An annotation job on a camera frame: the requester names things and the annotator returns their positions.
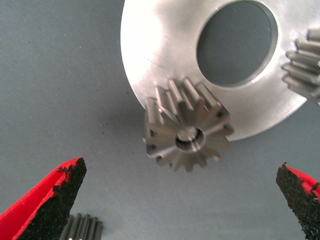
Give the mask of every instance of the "gear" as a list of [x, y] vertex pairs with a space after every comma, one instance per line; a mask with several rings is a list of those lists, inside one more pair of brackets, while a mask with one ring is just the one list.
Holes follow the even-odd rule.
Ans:
[[102, 222], [89, 214], [70, 215], [59, 240], [101, 240]]
[[147, 154], [159, 166], [174, 171], [184, 166], [202, 168], [207, 159], [220, 158], [218, 150], [229, 146], [233, 133], [230, 114], [203, 83], [194, 86], [185, 78], [180, 86], [173, 80], [168, 88], [155, 88], [156, 99], [146, 99], [145, 134]]
[[320, 30], [310, 30], [307, 40], [296, 41], [297, 51], [286, 56], [291, 63], [283, 66], [288, 72], [283, 80], [292, 91], [320, 104]]

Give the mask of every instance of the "metal disc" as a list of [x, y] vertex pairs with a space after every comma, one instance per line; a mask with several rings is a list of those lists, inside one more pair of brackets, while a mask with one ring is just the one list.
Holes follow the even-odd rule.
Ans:
[[295, 39], [319, 27], [318, 0], [259, 0], [268, 16], [272, 41], [262, 65], [242, 84], [222, 87], [209, 82], [197, 61], [197, 46], [209, 19], [232, 0], [126, 0], [121, 22], [121, 52], [130, 85], [145, 107], [155, 86], [168, 79], [203, 82], [232, 117], [230, 141], [261, 133], [278, 124], [306, 99], [287, 88], [281, 66]]

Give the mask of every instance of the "gray fabric surface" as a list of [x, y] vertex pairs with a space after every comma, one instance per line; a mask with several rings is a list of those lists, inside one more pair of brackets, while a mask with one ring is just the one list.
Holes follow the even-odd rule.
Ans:
[[320, 179], [319, 106], [234, 142], [207, 169], [158, 168], [122, 64], [123, 3], [0, 1], [0, 212], [83, 156], [72, 213], [99, 217], [103, 240], [303, 240], [275, 177], [288, 162]]

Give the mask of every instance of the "circular hole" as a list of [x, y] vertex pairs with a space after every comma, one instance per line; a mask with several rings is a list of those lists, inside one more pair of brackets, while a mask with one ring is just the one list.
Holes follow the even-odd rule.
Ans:
[[277, 45], [275, 17], [262, 3], [236, 1], [205, 25], [197, 60], [208, 81], [222, 87], [243, 85], [269, 63]]
[[155, 137], [155, 136], [157, 136], [157, 132], [156, 131], [153, 131], [153, 130], [151, 130], [150, 129], [150, 131], [149, 131], [149, 134], [150, 134], [150, 137]]
[[175, 140], [176, 146], [182, 151], [187, 151], [187, 152], [199, 151], [205, 143], [205, 135], [200, 129], [195, 128], [195, 130], [196, 130], [196, 134], [194, 138], [189, 140], [180, 139], [180, 136], [178, 134]]
[[218, 112], [218, 113], [216, 114], [216, 117], [217, 117], [217, 118], [221, 118], [223, 115], [224, 115], [224, 113], [223, 113], [222, 111], [220, 111], [220, 112]]
[[161, 156], [157, 156], [157, 157], [155, 158], [155, 160], [156, 160], [157, 163], [159, 163], [159, 162], [162, 160], [162, 157], [161, 157]]

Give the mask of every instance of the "metal gear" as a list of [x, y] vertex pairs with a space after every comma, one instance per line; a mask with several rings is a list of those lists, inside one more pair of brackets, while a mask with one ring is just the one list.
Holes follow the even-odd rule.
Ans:
[[101, 240], [102, 222], [89, 214], [70, 215], [59, 240]]
[[320, 104], [320, 30], [310, 30], [307, 40], [295, 43], [298, 49], [286, 53], [291, 63], [283, 66], [288, 72], [283, 80], [292, 91]]
[[218, 150], [229, 146], [233, 133], [230, 114], [203, 83], [196, 86], [185, 78], [180, 86], [172, 79], [167, 89], [157, 86], [155, 98], [146, 99], [145, 134], [147, 154], [159, 166], [174, 171], [184, 166], [202, 168], [207, 159], [220, 158]]
[[318, 28], [319, 0], [251, 0], [269, 20], [271, 42], [260, 67], [234, 86], [216, 85], [198, 63], [199, 39], [208, 21], [234, 0], [125, 0], [121, 20], [121, 54], [134, 94], [146, 108], [155, 87], [188, 76], [205, 84], [228, 109], [234, 133], [229, 141], [262, 133], [289, 117], [306, 98], [279, 80], [284, 53], [309, 28]]

